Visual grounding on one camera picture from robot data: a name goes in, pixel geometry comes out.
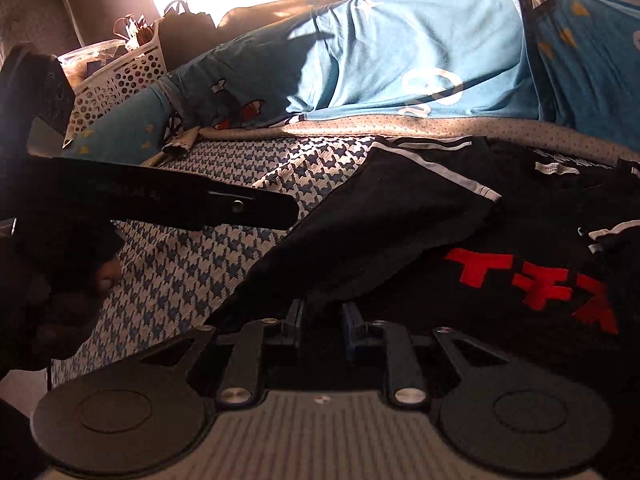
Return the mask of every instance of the ribbed gray surface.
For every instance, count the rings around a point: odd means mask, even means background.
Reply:
[[[327,403],[317,400],[329,398]],[[43,480],[67,477],[51,473]],[[498,480],[459,458],[419,413],[375,392],[271,392],[220,416],[200,447],[148,480]],[[583,472],[572,480],[602,480]]]

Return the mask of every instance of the yellow triangle print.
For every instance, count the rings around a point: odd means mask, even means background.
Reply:
[[[554,58],[554,48],[551,43],[539,43],[538,48],[544,52],[549,59]]]
[[[574,34],[568,28],[560,31],[560,39],[573,48],[578,48],[574,40]]]
[[[591,16],[591,13],[580,2],[574,2],[571,10],[576,16]]]

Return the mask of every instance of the black device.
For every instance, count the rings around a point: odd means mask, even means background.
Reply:
[[[0,71],[0,219],[53,291],[82,290],[122,248],[113,220],[185,230],[240,224],[287,229],[293,196],[204,175],[60,157],[75,95],[55,56],[19,44]],[[41,312],[26,313],[33,332]],[[29,335],[17,335],[30,342]],[[23,353],[30,351],[30,343]]]
[[[600,478],[612,421],[592,390],[452,328],[341,310],[205,324],[62,384],[31,420],[42,480]]]

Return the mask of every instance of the clothing label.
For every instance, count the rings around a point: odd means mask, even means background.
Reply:
[[[536,171],[550,175],[557,173],[558,175],[564,175],[567,173],[574,173],[580,175],[580,171],[577,168],[571,168],[570,166],[563,166],[559,162],[552,162],[551,164],[540,164],[536,162]]]

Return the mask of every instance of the beige dotted fabric trim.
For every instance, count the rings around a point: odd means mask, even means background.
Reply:
[[[608,140],[597,139],[553,123],[526,119],[457,118],[422,119],[395,115],[362,115],[331,121],[302,121],[256,130],[201,128],[207,140],[256,140],[278,137],[449,137],[481,136],[509,140],[522,146],[542,148],[565,155],[615,165],[619,158],[640,162],[640,153]]]

